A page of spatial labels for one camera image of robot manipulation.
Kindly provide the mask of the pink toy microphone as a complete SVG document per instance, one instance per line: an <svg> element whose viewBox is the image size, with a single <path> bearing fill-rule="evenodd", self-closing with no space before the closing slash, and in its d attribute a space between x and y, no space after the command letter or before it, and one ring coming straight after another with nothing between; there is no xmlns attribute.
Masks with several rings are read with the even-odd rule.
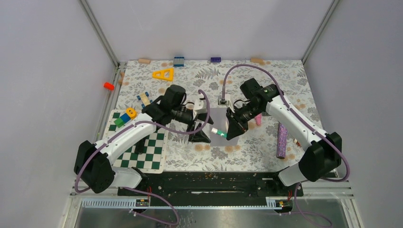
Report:
<svg viewBox="0 0 403 228"><path fill-rule="evenodd" d="M261 119L262 119L262 114L258 114L257 116L254 117L255 123L257 126L261 125Z"/></svg>

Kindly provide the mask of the yellow triangle toy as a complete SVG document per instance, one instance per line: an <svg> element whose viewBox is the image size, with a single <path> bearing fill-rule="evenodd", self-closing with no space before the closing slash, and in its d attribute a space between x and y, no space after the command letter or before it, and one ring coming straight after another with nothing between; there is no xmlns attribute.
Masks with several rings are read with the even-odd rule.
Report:
<svg viewBox="0 0 403 228"><path fill-rule="evenodd" d="M152 78L172 82L174 77L174 68L154 71Z"/></svg>

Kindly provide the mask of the blue building brick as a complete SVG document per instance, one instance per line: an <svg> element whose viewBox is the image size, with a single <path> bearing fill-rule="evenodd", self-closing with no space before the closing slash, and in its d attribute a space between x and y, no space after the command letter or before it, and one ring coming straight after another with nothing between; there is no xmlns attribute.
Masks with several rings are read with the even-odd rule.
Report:
<svg viewBox="0 0 403 228"><path fill-rule="evenodd" d="M174 57L173 66L174 67L183 67L185 63L184 57Z"/></svg>

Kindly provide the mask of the green white chessboard mat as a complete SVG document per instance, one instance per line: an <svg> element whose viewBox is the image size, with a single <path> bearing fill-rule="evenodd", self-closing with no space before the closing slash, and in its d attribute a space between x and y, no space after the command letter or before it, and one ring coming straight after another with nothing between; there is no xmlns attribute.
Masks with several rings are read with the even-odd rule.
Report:
<svg viewBox="0 0 403 228"><path fill-rule="evenodd" d="M133 145L117 158L113 166L135 167L143 173L162 173L166 160L167 136L167 130L159 129L145 138L142 153L135 153Z"/></svg>

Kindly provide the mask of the orange plastic cap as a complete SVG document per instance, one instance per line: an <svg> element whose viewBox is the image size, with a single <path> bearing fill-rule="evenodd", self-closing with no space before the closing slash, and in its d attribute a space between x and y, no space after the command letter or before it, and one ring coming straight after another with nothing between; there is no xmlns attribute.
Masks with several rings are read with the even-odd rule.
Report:
<svg viewBox="0 0 403 228"><path fill-rule="evenodd" d="M113 91L115 89L115 86L109 82L105 82L103 87L109 91Z"/></svg>

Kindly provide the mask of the dark purple building brick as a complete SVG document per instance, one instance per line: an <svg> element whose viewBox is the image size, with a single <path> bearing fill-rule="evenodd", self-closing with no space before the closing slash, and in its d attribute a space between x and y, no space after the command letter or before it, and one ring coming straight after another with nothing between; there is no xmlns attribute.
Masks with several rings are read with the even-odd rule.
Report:
<svg viewBox="0 0 403 228"><path fill-rule="evenodd" d="M211 57L210 62L211 63L220 63L221 62L221 57Z"/></svg>

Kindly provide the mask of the black rectangular bar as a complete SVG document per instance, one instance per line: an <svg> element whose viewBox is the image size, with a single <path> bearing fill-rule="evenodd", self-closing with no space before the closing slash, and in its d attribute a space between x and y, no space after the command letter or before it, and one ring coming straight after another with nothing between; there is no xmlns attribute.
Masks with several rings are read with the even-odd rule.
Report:
<svg viewBox="0 0 403 228"><path fill-rule="evenodd" d="M134 152L135 154L142 154L144 152L144 148L145 148L145 141L146 141L146 137L144 137L143 139L141 139L140 141L138 141L135 144L135 148L134 148Z"/></svg>

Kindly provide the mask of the floral patterned table mat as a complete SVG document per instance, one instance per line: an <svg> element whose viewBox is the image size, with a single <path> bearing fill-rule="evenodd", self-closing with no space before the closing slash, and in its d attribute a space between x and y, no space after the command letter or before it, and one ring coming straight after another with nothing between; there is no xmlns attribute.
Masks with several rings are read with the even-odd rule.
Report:
<svg viewBox="0 0 403 228"><path fill-rule="evenodd" d="M173 67L172 61L153 61L149 65L130 61L124 73L116 108L124 110L132 107L140 111L141 101L137 95L148 92L154 100L163 95L173 83L186 89L188 108L202 89L208 96L211 108L225 108L218 105L222 91L231 95L237 106L245 101L240 85L254 78L262 86L277 81L289 101L314 125L321 120L311 93L311 89L299 60L267 61L260 69L248 61L223 60L220 63L185 61L183 67L174 69L173 81L152 78L154 71ZM168 131L166 160L163 171L279 171L300 160L303 150L287 136L286 157L276 157L278 121L264 116L261 125L254 120L248 124L248 131L239 137L235 146L212 147L211 143L188 142L188 136ZM171 122L171 129L185 131L186 125Z"/></svg>

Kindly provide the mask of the wooden cylinder block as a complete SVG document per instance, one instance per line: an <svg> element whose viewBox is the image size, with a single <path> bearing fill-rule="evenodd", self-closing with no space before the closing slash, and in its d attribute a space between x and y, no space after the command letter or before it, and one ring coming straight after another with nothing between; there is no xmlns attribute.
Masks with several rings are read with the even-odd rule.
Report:
<svg viewBox="0 0 403 228"><path fill-rule="evenodd" d="M266 64L266 62L265 62L263 59L261 59L261 58L251 58L251 59L250 59L250 62L251 62L251 63L259 64L259 65L261 65L261 66L264 66L264 65Z"/></svg>
<svg viewBox="0 0 403 228"><path fill-rule="evenodd" d="M144 59L144 58L140 58L140 59L138 59L138 63L149 65L149 64L151 63L151 60L149 60L149 59Z"/></svg>

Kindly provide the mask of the wooden toy car blue wheels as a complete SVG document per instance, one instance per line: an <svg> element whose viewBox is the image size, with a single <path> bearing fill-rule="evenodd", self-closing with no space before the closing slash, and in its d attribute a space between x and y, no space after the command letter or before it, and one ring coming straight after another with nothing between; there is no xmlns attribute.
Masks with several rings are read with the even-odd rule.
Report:
<svg viewBox="0 0 403 228"><path fill-rule="evenodd" d="M142 108L142 109L144 109L146 106L150 105L150 104L153 102L153 100L150 99L149 96L150 96L150 95L149 95L148 92L143 92L143 93L141 93L141 94L139 94L139 95L136 96L137 99L138 99L139 101L141 101L141 108Z"/></svg>

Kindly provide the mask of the small glue stick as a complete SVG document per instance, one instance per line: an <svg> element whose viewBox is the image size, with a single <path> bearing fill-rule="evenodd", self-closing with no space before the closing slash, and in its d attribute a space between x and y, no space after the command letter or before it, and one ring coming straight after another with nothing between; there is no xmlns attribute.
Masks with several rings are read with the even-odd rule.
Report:
<svg viewBox="0 0 403 228"><path fill-rule="evenodd" d="M223 138L227 138L227 134L224 132L224 131L221 131L221 130L219 130L219 129L217 129L217 128L212 128L211 129L211 132L213 133L213 134L216 134L216 135L218 135L218 136L221 136L221 137L223 137Z"/></svg>

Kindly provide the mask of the left wooden cylinder block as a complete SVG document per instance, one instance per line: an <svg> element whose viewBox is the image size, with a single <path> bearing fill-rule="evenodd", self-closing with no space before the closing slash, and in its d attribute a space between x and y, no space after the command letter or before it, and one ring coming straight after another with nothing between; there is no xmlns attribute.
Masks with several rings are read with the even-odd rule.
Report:
<svg viewBox="0 0 403 228"><path fill-rule="evenodd" d="M149 60L149 59L144 59L144 58L140 58L140 59L138 59L138 63L149 65L149 64L151 63L151 60Z"/></svg>

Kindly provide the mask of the purple glitter microphone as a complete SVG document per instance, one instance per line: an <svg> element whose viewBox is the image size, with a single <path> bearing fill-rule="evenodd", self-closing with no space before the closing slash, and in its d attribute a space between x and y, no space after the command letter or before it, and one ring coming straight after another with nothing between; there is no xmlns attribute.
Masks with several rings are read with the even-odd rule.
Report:
<svg viewBox="0 0 403 228"><path fill-rule="evenodd" d="M286 127L283 124L279 123L278 124L277 150L276 150L276 157L279 159L284 159L286 157L287 136L288 136L288 131L287 131Z"/></svg>

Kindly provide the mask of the right wooden cylinder block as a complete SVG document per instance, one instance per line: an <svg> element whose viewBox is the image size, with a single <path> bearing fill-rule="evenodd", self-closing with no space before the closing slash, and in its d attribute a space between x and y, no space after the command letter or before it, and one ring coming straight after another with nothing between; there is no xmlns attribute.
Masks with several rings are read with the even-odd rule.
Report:
<svg viewBox="0 0 403 228"><path fill-rule="evenodd" d="M261 65L261 66L264 66L264 65L266 64L266 62L265 62L263 59L261 59L261 58L251 58L251 59L250 59L250 62L251 62L251 63L259 64L259 65Z"/></svg>

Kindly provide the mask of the small coloured block toy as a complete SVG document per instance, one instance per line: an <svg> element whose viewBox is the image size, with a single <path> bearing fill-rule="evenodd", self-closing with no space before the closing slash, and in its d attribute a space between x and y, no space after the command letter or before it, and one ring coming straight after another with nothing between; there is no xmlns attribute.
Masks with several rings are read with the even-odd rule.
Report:
<svg viewBox="0 0 403 228"><path fill-rule="evenodd" d="M133 120L137 117L137 112L133 108L127 108L122 114L114 115L116 119L114 120L114 124L120 128L128 123L130 120Z"/></svg>

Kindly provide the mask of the grey paper envelope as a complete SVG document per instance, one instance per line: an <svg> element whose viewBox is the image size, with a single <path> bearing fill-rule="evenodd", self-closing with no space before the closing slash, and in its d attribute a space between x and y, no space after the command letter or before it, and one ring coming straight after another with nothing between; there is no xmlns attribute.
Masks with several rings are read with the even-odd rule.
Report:
<svg viewBox="0 0 403 228"><path fill-rule="evenodd" d="M210 129L216 128L224 133L227 133L228 130L226 127L226 108L212 108L210 115L212 120L214 121L214 124L210 125ZM239 137L236 137L228 141L226 138L212 132L210 132L209 138L211 140L212 147L235 146L238 144L239 139Z"/></svg>

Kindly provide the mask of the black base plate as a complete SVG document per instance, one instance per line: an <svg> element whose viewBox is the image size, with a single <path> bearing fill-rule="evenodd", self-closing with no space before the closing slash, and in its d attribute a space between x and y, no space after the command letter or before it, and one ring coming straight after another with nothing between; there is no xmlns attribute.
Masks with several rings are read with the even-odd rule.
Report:
<svg viewBox="0 0 403 228"><path fill-rule="evenodd" d="M265 206L266 198L303 196L302 187L280 187L272 172L163 172L147 174L137 187L173 206Z"/></svg>

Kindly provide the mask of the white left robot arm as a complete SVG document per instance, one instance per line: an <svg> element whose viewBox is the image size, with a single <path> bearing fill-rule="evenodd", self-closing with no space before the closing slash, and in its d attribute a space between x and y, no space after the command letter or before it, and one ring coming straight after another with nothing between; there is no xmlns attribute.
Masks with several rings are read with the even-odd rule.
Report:
<svg viewBox="0 0 403 228"><path fill-rule="evenodd" d="M202 131L210 119L210 102L203 90L198 90L198 93L202 97L194 102L192 110L185 111L186 90L179 85L171 85L164 95L146 105L136 118L113 135L95 143L82 142L74 166L77 175L75 192L92 190L101 193L109 187L122 187L130 189L135 195L144 194L147 183L140 172L135 168L113 167L114 162L131 146L159 129L185 135ZM180 132L167 127L172 120L193 125L200 115L204 123L194 130Z"/></svg>

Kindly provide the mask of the colourful stacked brick toy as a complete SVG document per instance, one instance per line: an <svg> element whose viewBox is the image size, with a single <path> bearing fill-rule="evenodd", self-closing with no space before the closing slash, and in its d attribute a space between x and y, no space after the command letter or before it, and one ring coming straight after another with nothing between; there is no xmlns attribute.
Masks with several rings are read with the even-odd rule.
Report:
<svg viewBox="0 0 403 228"><path fill-rule="evenodd" d="M298 147L301 147L301 144L297 139L294 139L293 143L296 144Z"/></svg>

